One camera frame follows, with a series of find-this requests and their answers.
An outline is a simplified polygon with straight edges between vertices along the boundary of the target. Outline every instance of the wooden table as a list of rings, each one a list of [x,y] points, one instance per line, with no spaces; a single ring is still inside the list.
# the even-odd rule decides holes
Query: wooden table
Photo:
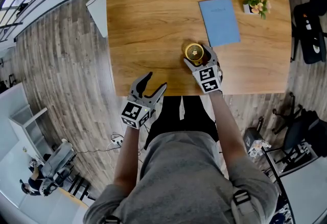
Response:
[[[200,87],[183,63],[185,41],[208,44],[199,8],[205,0],[107,0],[108,37],[116,93],[153,71],[146,93],[164,82],[166,96],[199,95]],[[280,93],[286,88],[291,56],[288,0],[270,0],[267,19],[245,14],[232,0],[241,43],[215,47],[224,72],[224,94]]]

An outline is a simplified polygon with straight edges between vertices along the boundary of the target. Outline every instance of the yellow flower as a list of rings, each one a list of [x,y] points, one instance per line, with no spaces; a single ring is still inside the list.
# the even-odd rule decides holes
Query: yellow flower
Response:
[[[260,2],[260,3],[258,3],[258,9],[260,10],[260,11],[262,11],[263,10],[263,7],[264,5]]]
[[[252,11],[252,13],[254,13],[254,14],[259,14],[258,6],[256,5],[256,8],[252,8],[251,11]]]

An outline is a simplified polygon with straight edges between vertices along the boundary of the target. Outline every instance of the office chair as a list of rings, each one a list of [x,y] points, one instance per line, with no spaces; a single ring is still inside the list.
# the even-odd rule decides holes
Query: office chair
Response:
[[[283,146],[281,148],[269,151],[272,152],[280,150],[286,155],[279,161],[275,162],[276,164],[279,162],[287,164],[284,172],[301,166],[312,159],[311,153],[303,152],[303,150],[306,150],[306,147],[299,148],[299,146],[303,146],[304,142],[308,142],[310,144],[312,139],[311,130],[316,128],[319,120],[320,119],[315,111],[306,111],[305,109],[301,109],[301,116],[295,118],[292,123],[288,124]],[[317,154],[315,147],[312,146],[312,149]]]
[[[13,87],[17,84],[17,80],[15,79],[14,74],[9,75],[9,88]]]
[[[274,108],[272,110],[272,113],[275,114],[276,116],[279,116],[281,118],[284,119],[284,123],[283,125],[279,128],[279,129],[272,129],[272,132],[277,135],[278,133],[280,133],[284,128],[288,127],[289,125],[294,123],[295,118],[297,117],[297,115],[299,115],[299,113],[301,112],[301,110],[303,109],[302,105],[298,105],[298,110],[295,112],[295,96],[292,92],[290,92],[290,96],[292,98],[292,106],[291,106],[291,112],[289,115],[283,115],[283,114],[279,114],[277,113],[277,110]]]
[[[327,122],[318,118],[309,128],[308,134],[305,136],[306,142],[308,142],[317,156],[327,157]]]
[[[295,38],[295,43],[291,62],[295,60],[299,40],[306,64],[326,62],[324,38],[327,37],[327,33],[322,31],[319,20],[319,16],[323,16],[326,12],[327,0],[310,0],[294,8],[296,26],[292,23],[292,37]]]

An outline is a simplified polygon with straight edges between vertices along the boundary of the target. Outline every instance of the black shorts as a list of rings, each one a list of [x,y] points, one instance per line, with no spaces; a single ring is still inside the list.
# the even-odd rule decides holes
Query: black shorts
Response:
[[[200,96],[183,96],[184,119],[179,118],[181,96],[164,97],[159,118],[152,124],[144,149],[158,135],[174,131],[202,131],[218,141],[216,124],[205,111]]]

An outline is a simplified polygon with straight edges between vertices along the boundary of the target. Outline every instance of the book cover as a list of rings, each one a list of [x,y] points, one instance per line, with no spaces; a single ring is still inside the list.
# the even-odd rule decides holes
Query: book cover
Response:
[[[210,47],[241,42],[231,0],[199,2]]]

